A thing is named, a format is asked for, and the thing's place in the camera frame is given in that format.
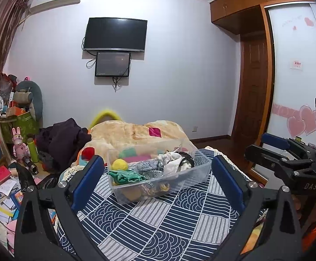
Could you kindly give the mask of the silver mesh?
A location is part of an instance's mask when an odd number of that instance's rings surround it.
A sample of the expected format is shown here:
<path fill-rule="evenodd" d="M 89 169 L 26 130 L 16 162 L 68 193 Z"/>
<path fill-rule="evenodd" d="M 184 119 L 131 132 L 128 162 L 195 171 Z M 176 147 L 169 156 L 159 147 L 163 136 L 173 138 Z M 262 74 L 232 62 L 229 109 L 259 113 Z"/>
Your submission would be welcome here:
<path fill-rule="evenodd" d="M 163 175 L 163 164 L 158 159 L 140 161 L 133 167 L 134 171 L 143 175 L 146 180 Z"/>

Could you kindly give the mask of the wooden door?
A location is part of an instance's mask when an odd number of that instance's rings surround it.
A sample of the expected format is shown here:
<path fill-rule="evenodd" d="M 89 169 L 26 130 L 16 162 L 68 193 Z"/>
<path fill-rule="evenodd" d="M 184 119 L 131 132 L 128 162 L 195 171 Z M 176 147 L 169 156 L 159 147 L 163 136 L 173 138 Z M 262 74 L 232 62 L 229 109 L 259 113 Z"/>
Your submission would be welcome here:
<path fill-rule="evenodd" d="M 232 139 L 247 147 L 259 142 L 267 128 L 272 99 L 272 48 L 267 14 L 262 5 L 238 13 L 241 74 Z"/>

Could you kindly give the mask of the large black wall television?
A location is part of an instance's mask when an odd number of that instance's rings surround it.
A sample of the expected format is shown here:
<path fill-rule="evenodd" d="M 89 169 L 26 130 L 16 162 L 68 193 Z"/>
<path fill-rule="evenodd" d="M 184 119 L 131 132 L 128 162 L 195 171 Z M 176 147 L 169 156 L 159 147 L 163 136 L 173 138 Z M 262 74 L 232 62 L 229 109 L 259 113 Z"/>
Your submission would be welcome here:
<path fill-rule="evenodd" d="M 84 49 L 88 51 L 144 52 L 146 34 L 146 20 L 93 17 L 88 20 Z"/>

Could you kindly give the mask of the blue patterned tablecloth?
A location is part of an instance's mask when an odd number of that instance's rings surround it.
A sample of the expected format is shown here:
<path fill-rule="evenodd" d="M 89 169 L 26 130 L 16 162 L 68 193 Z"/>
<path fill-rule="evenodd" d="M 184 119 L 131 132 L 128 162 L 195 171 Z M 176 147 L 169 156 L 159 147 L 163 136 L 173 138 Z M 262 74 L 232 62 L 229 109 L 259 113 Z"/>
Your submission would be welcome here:
<path fill-rule="evenodd" d="M 77 216 L 108 260 L 206 260 L 239 214 L 212 174 L 192 187 L 124 205 L 103 174 Z"/>

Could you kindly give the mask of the white drawstring pouch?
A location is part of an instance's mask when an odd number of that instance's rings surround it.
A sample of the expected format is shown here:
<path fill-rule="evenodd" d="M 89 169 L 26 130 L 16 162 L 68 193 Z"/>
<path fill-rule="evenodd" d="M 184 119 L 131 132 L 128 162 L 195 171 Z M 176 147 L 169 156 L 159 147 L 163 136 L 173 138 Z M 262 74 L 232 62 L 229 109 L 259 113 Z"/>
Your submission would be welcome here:
<path fill-rule="evenodd" d="M 182 160 L 182 156 L 176 152 L 167 152 L 157 156 L 159 162 L 163 164 L 163 174 L 176 173 Z"/>

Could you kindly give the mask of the clear plastic storage bin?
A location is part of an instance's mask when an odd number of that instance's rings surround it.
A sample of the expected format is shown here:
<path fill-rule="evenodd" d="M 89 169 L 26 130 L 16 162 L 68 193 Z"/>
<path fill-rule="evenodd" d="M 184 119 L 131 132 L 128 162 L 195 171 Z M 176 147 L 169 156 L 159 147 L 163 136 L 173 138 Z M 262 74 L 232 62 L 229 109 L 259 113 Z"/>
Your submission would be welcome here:
<path fill-rule="evenodd" d="M 110 149 L 107 165 L 117 202 L 129 204 L 206 182 L 211 160 L 189 140 L 169 139 Z"/>

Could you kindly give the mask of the grey plush toy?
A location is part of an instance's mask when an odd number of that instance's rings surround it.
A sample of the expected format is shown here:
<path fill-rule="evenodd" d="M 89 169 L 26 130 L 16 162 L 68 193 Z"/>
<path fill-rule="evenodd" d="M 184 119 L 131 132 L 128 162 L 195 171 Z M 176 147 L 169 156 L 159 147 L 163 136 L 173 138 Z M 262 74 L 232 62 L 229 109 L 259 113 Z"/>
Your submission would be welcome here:
<path fill-rule="evenodd" d="M 16 86 L 13 100 L 19 106 L 28 107 L 32 118 L 39 122 L 42 120 L 43 101 L 42 92 L 33 81 L 22 81 Z"/>

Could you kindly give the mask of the pink rabbit toy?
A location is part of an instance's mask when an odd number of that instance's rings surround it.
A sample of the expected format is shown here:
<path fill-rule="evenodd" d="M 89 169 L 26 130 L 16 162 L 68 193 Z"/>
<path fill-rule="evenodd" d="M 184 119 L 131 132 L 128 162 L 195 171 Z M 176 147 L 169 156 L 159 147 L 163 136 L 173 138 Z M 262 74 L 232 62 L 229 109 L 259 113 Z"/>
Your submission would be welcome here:
<path fill-rule="evenodd" d="M 20 127 L 12 129 L 12 141 L 13 141 L 13 155 L 17 161 L 22 163 L 24 157 L 30 157 L 28 146 L 24 143 L 23 137 L 20 132 Z"/>

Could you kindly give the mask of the white sliding wardrobe door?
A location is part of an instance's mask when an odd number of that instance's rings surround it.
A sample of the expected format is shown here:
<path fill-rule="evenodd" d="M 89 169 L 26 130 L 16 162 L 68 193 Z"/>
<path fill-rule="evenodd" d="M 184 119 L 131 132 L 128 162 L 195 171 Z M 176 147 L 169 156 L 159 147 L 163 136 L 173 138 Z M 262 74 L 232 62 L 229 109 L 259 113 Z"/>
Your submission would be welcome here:
<path fill-rule="evenodd" d="M 316 143 L 316 3 L 287 3 L 267 13 L 274 46 L 268 133 Z"/>

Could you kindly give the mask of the yellow sponge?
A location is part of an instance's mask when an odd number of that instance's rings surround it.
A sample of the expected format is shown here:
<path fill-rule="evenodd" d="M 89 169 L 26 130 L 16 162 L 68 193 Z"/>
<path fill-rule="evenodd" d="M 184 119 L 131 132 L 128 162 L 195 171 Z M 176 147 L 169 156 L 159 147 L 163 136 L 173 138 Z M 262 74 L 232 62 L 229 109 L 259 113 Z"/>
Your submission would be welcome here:
<path fill-rule="evenodd" d="M 140 201 L 142 197 L 140 187 L 125 188 L 124 190 L 122 190 L 122 194 L 130 202 Z"/>

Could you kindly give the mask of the green storage box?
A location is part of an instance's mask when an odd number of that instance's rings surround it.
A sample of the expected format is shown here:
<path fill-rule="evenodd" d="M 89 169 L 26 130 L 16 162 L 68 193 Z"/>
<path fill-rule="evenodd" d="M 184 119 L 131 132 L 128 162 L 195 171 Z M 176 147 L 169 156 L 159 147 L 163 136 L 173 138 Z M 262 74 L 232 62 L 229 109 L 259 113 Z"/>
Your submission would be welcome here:
<path fill-rule="evenodd" d="M 39 133 L 39 123 L 33 119 L 30 112 L 21 115 L 13 115 L 0 119 L 3 139 L 5 143 L 13 143 L 12 129 L 20 128 L 21 136 L 24 143 L 27 142 L 28 135 L 36 135 Z"/>

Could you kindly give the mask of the green knitted cloth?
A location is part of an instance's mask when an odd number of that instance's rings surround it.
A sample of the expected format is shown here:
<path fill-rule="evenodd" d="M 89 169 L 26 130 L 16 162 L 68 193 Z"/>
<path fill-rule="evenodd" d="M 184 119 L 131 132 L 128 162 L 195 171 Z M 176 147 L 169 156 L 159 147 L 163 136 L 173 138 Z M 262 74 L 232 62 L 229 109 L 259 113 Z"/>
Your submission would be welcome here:
<path fill-rule="evenodd" d="M 138 183 L 146 179 L 143 175 L 132 170 L 110 170 L 108 175 L 112 177 L 116 185 Z"/>

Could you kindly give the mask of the black and cream fabric bag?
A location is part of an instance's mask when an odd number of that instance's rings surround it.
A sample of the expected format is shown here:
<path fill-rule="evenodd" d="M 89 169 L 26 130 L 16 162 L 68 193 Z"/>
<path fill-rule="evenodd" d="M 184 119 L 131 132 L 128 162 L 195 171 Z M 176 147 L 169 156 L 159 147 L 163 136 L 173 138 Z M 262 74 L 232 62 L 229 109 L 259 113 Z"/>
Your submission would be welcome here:
<path fill-rule="evenodd" d="M 183 151 L 180 151 L 179 154 L 182 159 L 179 163 L 178 171 L 185 171 L 194 168 L 195 162 L 190 154 Z"/>

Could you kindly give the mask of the yellow felt ball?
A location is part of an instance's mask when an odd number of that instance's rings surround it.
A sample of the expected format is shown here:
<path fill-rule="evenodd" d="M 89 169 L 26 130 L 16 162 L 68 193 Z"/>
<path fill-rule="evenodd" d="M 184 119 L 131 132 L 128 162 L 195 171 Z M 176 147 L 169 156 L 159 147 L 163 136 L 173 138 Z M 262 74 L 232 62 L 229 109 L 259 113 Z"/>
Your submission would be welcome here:
<path fill-rule="evenodd" d="M 116 159 L 113 161 L 111 165 L 112 171 L 127 171 L 128 170 L 128 163 L 123 159 Z"/>

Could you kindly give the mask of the floral yellow scrunchie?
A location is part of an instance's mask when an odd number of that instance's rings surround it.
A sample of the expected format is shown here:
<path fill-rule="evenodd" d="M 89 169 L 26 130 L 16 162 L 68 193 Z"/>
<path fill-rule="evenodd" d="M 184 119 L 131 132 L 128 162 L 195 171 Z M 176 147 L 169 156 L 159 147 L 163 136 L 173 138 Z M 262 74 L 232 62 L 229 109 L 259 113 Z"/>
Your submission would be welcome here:
<path fill-rule="evenodd" d="M 167 193 L 170 190 L 169 183 L 147 183 L 147 193 L 151 196 L 162 195 L 162 193 Z"/>

